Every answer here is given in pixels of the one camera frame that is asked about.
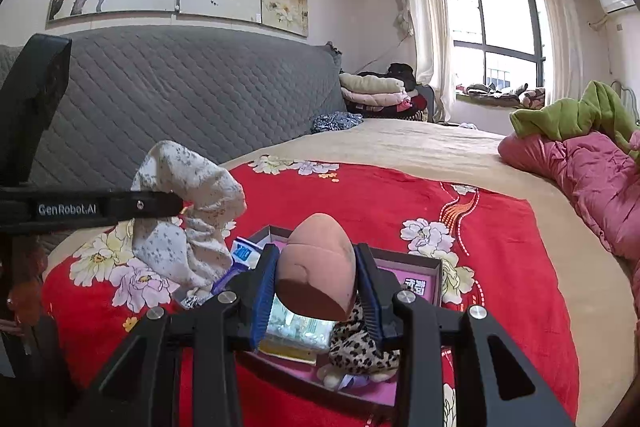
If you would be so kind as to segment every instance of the pink folded blanket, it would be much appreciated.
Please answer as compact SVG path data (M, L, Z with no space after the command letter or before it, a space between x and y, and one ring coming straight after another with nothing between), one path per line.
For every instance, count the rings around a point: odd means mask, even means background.
M631 146L640 146L640 132ZM498 153L516 169L555 181L602 245L628 259L640 316L640 168L633 159L597 131L564 141L511 134Z
M359 92L352 92L345 87L340 88L342 90L342 97L353 103L361 103L362 105L372 105L374 107L389 107L390 105L398 105L404 102L404 100L411 101L406 91L403 89L401 92L385 92L378 94L363 94Z

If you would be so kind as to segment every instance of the beige bed sheet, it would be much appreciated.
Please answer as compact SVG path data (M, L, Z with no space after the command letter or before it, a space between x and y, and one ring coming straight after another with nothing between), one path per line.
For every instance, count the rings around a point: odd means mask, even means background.
M558 274L580 361L578 427L602 427L636 371L630 284L556 186L500 161L501 136L400 120L365 120L340 132L304 136L225 164L233 168L261 154L281 158L377 165L420 178L476 185L529 200ZM50 256L50 268L94 237L70 236Z

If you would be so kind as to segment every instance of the blue patterned cloth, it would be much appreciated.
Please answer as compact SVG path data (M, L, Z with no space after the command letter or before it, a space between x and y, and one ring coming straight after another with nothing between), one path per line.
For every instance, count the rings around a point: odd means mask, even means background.
M359 123L362 123L361 114L336 111L317 116L311 126L311 132L315 134L324 131L344 131L356 127Z

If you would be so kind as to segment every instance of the leopard print fabric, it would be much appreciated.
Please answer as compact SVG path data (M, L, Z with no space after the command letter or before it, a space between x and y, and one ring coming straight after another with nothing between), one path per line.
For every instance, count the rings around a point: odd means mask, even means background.
M329 339L330 362L349 375L369 375L397 369L400 352L379 351L367 332L360 298L346 322L338 322Z

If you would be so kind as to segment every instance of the gray quilted headboard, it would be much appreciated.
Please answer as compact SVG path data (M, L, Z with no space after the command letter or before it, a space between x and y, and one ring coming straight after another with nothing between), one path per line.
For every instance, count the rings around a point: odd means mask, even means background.
M69 84L36 154L36 185L129 188L159 140L222 163L308 134L315 116L345 110L340 54L329 45L197 26L69 37ZM16 55L0 46L0 80Z

